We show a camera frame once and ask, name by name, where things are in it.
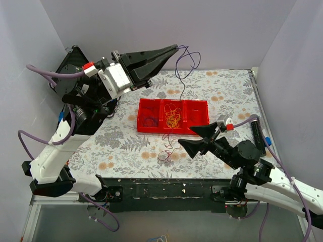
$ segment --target rubber band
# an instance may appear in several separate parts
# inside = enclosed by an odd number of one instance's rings
[[[177,129],[180,127],[180,121],[182,119],[182,110],[170,103],[164,106],[165,121],[169,128]]]

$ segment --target black metal frame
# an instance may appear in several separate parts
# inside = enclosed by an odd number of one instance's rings
[[[216,202],[212,194],[228,187],[230,179],[128,179],[100,178],[106,185],[109,210],[126,211],[212,211],[225,213],[224,202]],[[116,187],[122,188],[116,201]],[[79,202],[86,202],[82,197]]]

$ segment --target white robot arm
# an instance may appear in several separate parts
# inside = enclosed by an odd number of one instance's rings
[[[295,178],[290,182],[284,172],[260,158],[260,150],[249,140],[232,147],[225,137],[218,139],[221,132],[229,132],[233,128],[231,119],[221,115],[208,126],[190,127],[202,140],[178,140],[191,158],[198,152],[204,155],[209,151],[231,168],[240,169],[232,177],[229,187],[222,188],[214,197],[228,202],[244,199],[264,201],[288,209],[307,220],[310,214],[312,225],[323,229],[323,191]]]

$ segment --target table surface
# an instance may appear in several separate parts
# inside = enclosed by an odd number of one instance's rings
[[[137,132],[137,113],[140,98],[179,99],[183,85],[174,71],[161,71],[152,78],[153,86],[122,96],[116,114],[106,119],[100,129],[79,147],[71,157],[69,167],[86,174],[116,178],[231,178],[231,169],[211,153],[191,159],[183,147],[172,153],[171,162],[158,159],[167,149],[163,135]],[[233,123],[244,121],[251,114],[261,116],[247,70],[194,71],[187,79],[182,99],[207,100],[210,122],[221,114],[232,117]],[[190,135],[171,135],[170,139],[200,139]],[[253,140],[250,125],[226,134],[232,146]],[[180,145],[174,141],[174,148]],[[275,163],[267,152],[265,160]]]

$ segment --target leaf pattern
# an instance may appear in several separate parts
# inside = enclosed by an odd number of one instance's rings
[[[187,73],[180,71],[180,76]],[[160,134],[137,132],[139,99],[178,99],[183,85],[175,77],[174,71],[160,71],[151,81],[152,87],[122,96],[115,116],[106,119],[95,135],[79,147],[70,158],[69,167],[85,174],[118,178],[231,178],[236,174],[236,170],[228,168],[209,152],[191,159],[181,147],[174,150],[170,162],[158,159],[158,155],[167,150],[165,145],[168,142],[162,140]],[[183,98],[207,100],[210,122],[221,114],[230,115],[234,124],[253,113],[260,115],[247,71],[194,71],[183,82],[186,84]],[[261,126],[265,127],[262,118],[260,121]],[[231,146],[246,139],[253,140],[248,125],[227,132],[225,137]],[[199,139],[196,136],[170,137],[171,140],[175,138]],[[179,148],[180,145],[174,141],[173,147]],[[165,152],[159,157],[166,158]],[[265,160],[274,163],[272,157],[265,157]]]
[[[131,136],[125,140],[124,144],[120,147],[123,150],[129,150],[136,152],[137,150],[140,151],[143,147],[147,147],[150,142],[145,138],[145,136],[141,137],[136,135],[137,137]]]

